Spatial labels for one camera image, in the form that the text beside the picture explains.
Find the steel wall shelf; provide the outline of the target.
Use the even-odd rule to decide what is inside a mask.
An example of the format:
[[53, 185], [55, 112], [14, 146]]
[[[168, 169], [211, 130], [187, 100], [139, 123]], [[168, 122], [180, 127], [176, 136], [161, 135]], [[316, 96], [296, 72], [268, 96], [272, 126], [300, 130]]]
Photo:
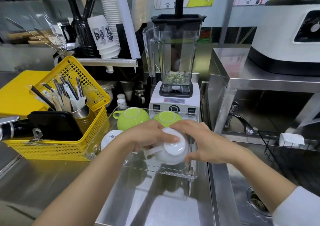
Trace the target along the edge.
[[83, 66], [97, 67], [138, 67], [137, 59], [124, 58], [78, 58], [79, 63]]

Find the white sleeve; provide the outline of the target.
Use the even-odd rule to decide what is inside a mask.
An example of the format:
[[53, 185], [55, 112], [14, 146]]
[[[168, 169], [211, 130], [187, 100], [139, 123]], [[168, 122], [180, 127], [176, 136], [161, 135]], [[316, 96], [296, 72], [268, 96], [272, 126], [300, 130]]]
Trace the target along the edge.
[[320, 197], [298, 186], [272, 214], [274, 226], [320, 226]]

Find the white folded cloth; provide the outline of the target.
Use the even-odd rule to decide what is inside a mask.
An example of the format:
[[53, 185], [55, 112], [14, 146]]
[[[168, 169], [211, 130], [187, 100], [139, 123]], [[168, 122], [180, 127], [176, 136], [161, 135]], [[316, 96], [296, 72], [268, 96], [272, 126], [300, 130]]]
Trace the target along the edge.
[[301, 147], [305, 145], [305, 140], [302, 135], [291, 133], [280, 133], [279, 146], [282, 147]]

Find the white blender base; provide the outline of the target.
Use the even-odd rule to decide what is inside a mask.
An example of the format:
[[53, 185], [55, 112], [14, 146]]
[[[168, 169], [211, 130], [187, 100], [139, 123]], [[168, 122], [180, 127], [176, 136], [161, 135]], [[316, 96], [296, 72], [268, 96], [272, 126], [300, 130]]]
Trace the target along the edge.
[[198, 83], [193, 84], [193, 94], [190, 98], [180, 97], [178, 94], [173, 96], [161, 96], [161, 82], [154, 88], [150, 99], [149, 115], [153, 119], [162, 111], [173, 111], [179, 114], [182, 119], [199, 121], [200, 118], [200, 87]]

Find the clear blender jar black lid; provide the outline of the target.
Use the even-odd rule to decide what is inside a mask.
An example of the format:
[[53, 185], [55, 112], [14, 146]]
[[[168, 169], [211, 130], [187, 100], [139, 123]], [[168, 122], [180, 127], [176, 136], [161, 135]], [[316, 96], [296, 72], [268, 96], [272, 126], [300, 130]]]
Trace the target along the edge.
[[152, 26], [143, 29], [149, 76], [161, 74], [160, 96], [190, 98], [196, 45], [206, 16], [160, 14], [151, 17]]

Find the chrome faucet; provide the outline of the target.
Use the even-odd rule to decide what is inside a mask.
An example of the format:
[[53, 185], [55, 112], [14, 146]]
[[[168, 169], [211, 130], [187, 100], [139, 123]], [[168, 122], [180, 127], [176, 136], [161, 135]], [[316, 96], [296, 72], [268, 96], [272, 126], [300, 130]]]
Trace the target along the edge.
[[237, 110], [238, 108], [238, 102], [236, 101], [233, 101], [232, 102], [232, 105], [230, 107], [230, 111], [229, 111], [229, 114], [226, 118], [226, 121], [225, 121], [225, 125], [224, 125], [224, 128], [230, 128], [230, 122], [231, 122], [231, 119], [234, 117], [236, 119], [238, 119], [243, 128], [244, 128], [244, 132], [247, 134], [247, 135], [252, 135], [254, 134], [254, 129], [253, 127], [248, 123], [248, 121], [246, 119], [244, 119], [242, 116], [238, 115], [238, 114], [235, 114], [235, 111]]

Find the person's right hand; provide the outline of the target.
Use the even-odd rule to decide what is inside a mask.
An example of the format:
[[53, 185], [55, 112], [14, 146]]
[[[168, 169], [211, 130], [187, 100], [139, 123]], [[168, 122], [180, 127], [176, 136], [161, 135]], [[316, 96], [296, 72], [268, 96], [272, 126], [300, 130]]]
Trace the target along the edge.
[[241, 146], [215, 134], [204, 122], [198, 123], [185, 119], [172, 124], [170, 128], [190, 135], [196, 142], [196, 151], [205, 152], [206, 162], [232, 164], [237, 160], [237, 155], [242, 152]]

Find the stack of printed paper cups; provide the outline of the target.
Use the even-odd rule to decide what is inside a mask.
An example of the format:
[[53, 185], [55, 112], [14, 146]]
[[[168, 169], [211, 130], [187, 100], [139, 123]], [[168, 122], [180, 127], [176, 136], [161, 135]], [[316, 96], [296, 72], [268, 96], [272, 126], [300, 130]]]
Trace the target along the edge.
[[93, 16], [87, 21], [101, 58], [117, 58], [120, 48], [105, 17], [103, 15]]

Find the white ceramic cup with print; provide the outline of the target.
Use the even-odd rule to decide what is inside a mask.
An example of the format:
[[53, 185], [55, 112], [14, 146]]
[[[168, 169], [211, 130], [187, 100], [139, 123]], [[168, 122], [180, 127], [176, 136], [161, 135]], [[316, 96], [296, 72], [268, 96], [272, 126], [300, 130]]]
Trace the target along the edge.
[[109, 131], [102, 139], [100, 149], [101, 152], [109, 143], [111, 143], [119, 134], [121, 134], [123, 130], [111, 130]]

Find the plain white ceramic cup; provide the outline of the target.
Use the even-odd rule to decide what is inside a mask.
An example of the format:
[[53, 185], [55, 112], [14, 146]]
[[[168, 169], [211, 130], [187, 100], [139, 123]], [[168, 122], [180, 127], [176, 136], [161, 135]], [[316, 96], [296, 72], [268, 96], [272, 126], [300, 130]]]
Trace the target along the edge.
[[153, 155], [157, 161], [166, 165], [182, 163], [190, 151], [190, 143], [187, 136], [169, 127], [163, 128], [162, 131], [174, 135], [180, 140], [176, 143], [157, 142], [152, 145], [152, 148], [144, 150], [145, 156]]

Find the steel cutlery holder cup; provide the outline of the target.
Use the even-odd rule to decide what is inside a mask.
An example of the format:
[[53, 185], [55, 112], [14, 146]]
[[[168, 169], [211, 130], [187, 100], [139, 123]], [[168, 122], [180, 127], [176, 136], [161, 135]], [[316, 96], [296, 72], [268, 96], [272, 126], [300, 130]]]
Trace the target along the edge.
[[71, 115], [74, 117], [80, 131], [84, 135], [92, 123], [90, 117], [90, 108], [87, 106], [87, 103], [85, 103], [85, 105], [81, 109], [72, 112]]

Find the white and black machine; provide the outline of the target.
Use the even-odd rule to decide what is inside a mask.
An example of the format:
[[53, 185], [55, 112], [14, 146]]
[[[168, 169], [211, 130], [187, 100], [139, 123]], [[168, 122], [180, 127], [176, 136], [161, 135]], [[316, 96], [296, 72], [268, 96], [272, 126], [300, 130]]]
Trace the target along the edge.
[[320, 77], [320, 0], [270, 0], [248, 58], [274, 74]]

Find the yellow plastic basket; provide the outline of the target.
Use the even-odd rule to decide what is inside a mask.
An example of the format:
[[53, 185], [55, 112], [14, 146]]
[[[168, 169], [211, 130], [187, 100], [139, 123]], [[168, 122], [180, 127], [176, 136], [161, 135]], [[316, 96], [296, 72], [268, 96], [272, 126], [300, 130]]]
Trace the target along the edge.
[[49, 140], [50, 142], [45, 142], [56, 143], [59, 144], [58, 146], [24, 146], [23, 142], [27, 142], [34, 137], [33, 132], [27, 137], [12, 138], [3, 141], [26, 159], [87, 161], [83, 153], [98, 132], [99, 127], [104, 123], [105, 119], [107, 119], [105, 105], [110, 102], [109, 95], [73, 56], [64, 58], [34, 86], [40, 91], [44, 91], [44, 87], [42, 87], [40, 83], [48, 83], [54, 87], [52, 80], [57, 79], [60, 82], [60, 75], [65, 78], [70, 78], [73, 84], [76, 84], [75, 78], [80, 77], [84, 95], [87, 98], [87, 105], [90, 108], [92, 123], [78, 141]]

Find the person's left forearm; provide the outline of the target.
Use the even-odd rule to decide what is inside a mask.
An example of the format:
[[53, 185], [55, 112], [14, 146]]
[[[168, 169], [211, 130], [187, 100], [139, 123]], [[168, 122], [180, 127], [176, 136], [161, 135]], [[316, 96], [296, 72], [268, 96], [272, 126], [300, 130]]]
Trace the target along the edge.
[[94, 226], [134, 142], [118, 136], [31, 226]]

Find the black phone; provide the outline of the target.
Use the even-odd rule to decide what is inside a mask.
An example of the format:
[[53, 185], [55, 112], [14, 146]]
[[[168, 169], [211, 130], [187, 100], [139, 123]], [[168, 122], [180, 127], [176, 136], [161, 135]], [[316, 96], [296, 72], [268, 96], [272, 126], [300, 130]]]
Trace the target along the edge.
[[27, 115], [30, 123], [41, 131], [41, 139], [78, 141], [83, 133], [70, 112], [33, 111]]

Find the clear acrylic tray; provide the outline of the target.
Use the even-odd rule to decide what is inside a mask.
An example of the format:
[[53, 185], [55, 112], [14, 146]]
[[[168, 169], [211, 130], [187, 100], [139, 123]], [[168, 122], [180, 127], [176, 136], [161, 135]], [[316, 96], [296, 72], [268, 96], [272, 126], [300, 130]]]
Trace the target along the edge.
[[[127, 108], [130, 107], [117, 106], [114, 111], [126, 110]], [[90, 161], [95, 159], [97, 155], [100, 154], [100, 144], [103, 137], [109, 131], [118, 129], [117, 119], [114, 119], [112, 116], [113, 112], [99, 127], [98, 132], [84, 152], [84, 157], [89, 159]], [[189, 152], [196, 151], [197, 145], [195, 143], [195, 140], [190, 135], [186, 136], [190, 143]], [[166, 165], [157, 161], [153, 155], [146, 157], [144, 154], [144, 150], [148, 150], [148, 148], [142, 148], [142, 150], [139, 152], [132, 152], [124, 162], [124, 167], [127, 168], [127, 171], [133, 173], [132, 176], [129, 176], [130, 178], [132, 177], [132, 179], [130, 179], [130, 183], [132, 183], [133, 186], [140, 185], [145, 179], [152, 179], [152, 173], [159, 173], [167, 176], [175, 176], [188, 179], [189, 187], [191, 187], [194, 180], [198, 177], [198, 162], [196, 160], [192, 160], [189, 163], [183, 161], [182, 163], [176, 165]]]

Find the stainless steel stand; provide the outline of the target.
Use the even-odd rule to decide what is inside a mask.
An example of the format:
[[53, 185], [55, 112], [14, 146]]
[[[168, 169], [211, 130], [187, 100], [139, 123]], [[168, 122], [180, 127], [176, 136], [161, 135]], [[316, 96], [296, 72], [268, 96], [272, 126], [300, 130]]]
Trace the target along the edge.
[[247, 58], [250, 48], [213, 48], [206, 100], [210, 125], [221, 135], [238, 90], [312, 93], [312, 97], [289, 126], [292, 132], [320, 123], [320, 77], [274, 74]]

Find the person's right forearm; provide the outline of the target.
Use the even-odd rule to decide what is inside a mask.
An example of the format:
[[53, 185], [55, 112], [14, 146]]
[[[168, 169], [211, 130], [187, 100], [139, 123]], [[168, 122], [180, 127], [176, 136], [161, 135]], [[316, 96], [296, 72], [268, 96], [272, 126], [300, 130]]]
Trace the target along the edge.
[[273, 213], [284, 202], [297, 185], [272, 169], [250, 150], [235, 144], [230, 164], [232, 164], [249, 182], [257, 196]]

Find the green ceramic cup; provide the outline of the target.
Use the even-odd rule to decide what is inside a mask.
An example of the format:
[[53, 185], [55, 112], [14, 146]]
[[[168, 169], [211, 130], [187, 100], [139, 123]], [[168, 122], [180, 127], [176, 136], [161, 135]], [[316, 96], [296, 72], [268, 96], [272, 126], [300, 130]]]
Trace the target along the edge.
[[182, 120], [182, 117], [173, 111], [162, 111], [154, 116], [154, 120], [157, 120], [164, 127], [170, 127], [170, 125]]
[[114, 111], [112, 114], [117, 119], [118, 130], [126, 131], [131, 127], [150, 120], [149, 114], [142, 108], [130, 107], [126, 110]]

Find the yellow plastic board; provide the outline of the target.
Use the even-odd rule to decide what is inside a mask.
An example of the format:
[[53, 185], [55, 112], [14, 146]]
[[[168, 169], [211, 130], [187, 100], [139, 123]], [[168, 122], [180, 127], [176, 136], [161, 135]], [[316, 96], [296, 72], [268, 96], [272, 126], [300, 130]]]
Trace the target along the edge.
[[0, 118], [19, 116], [26, 119], [33, 111], [47, 111], [48, 106], [38, 100], [30, 90], [31, 85], [40, 82], [49, 71], [26, 70], [0, 89]]

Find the black blender tamper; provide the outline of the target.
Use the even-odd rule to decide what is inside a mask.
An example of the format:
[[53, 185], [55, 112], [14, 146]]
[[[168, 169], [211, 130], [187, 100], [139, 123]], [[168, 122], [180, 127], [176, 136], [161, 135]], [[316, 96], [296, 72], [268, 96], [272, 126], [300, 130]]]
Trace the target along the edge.
[[174, 18], [179, 19], [183, 17], [183, 3], [184, 0], [175, 0]]

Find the metal binder clip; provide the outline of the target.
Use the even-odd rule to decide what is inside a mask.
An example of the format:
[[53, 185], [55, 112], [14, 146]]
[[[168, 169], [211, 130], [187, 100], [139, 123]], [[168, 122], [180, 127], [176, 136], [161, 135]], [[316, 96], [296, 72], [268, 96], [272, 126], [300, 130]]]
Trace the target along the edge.
[[58, 146], [59, 145], [56, 143], [45, 143], [46, 141], [49, 141], [49, 140], [42, 139], [43, 133], [38, 128], [32, 129], [32, 132], [34, 137], [27, 142], [23, 142], [24, 146]]

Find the person's left hand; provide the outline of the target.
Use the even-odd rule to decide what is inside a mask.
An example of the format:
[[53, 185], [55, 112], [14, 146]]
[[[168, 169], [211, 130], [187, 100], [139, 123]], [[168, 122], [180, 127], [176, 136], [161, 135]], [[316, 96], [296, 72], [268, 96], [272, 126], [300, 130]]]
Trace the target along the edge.
[[122, 132], [116, 137], [117, 143], [124, 145], [130, 152], [138, 152], [142, 147], [159, 142], [159, 133], [164, 126], [157, 120], [149, 120]]

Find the tall stack of white cups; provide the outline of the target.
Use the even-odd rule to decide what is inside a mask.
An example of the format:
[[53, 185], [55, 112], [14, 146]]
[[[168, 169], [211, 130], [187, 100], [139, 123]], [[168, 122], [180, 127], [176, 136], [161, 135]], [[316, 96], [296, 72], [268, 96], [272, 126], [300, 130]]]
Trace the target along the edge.
[[101, 0], [101, 2], [107, 22], [113, 24], [122, 23], [117, 0]]

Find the steel sink drain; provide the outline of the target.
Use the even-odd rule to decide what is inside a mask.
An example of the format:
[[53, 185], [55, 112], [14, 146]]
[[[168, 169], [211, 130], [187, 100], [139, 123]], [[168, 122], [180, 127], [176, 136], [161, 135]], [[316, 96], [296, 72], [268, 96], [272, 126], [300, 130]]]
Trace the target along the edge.
[[249, 187], [246, 191], [246, 196], [249, 204], [260, 214], [266, 217], [271, 217], [271, 213], [266, 208], [264, 203], [260, 200], [252, 187]]

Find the bunch of wrapped cutlery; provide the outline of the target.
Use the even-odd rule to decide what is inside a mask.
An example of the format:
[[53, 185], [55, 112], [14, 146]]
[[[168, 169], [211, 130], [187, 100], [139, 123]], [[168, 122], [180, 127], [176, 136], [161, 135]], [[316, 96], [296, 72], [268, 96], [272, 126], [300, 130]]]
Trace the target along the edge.
[[84, 95], [80, 77], [75, 78], [76, 84], [71, 82], [70, 78], [59, 76], [60, 82], [53, 79], [53, 86], [48, 83], [40, 83], [44, 91], [40, 91], [34, 85], [30, 86], [30, 91], [36, 98], [48, 106], [49, 111], [74, 112], [81, 109], [87, 98]]

